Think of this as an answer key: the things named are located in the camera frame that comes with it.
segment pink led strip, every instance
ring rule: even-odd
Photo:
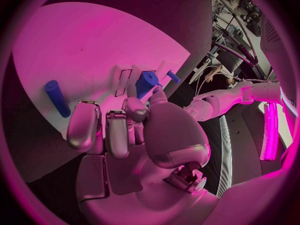
[[[264,134],[260,153],[260,160],[273,161],[276,158],[278,145],[278,113],[275,103],[264,106]]]

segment gray floor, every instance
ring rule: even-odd
[[[11,58],[4,79],[2,115],[11,156],[29,183],[51,173],[80,153],[39,113],[25,93]]]

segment table surface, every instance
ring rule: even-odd
[[[63,137],[70,117],[63,118],[50,101],[44,90],[47,82],[58,81],[71,111],[81,99],[97,101],[105,124],[104,114],[120,109],[126,98],[112,93],[116,65],[157,70],[165,63],[176,73],[190,55],[151,24],[111,7],[84,2],[42,6],[22,30],[12,54],[27,95]],[[164,74],[158,78],[164,87],[170,81]]]

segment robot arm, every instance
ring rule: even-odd
[[[239,82],[228,90],[215,90],[195,96],[184,109],[202,122],[225,114],[236,104],[251,104],[254,100],[281,104],[280,84]]]

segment blue cylinder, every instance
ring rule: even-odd
[[[136,97],[142,99],[158,83],[158,76],[153,71],[144,71],[135,84]]]
[[[176,84],[179,84],[180,83],[180,79],[178,76],[176,76],[172,70],[168,71],[167,72],[167,75],[176,83]]]
[[[59,83],[56,80],[47,82],[45,85],[45,91],[48,94],[50,100],[59,111],[63,118],[67,118],[71,115],[71,110],[66,103],[66,100],[62,94]]]

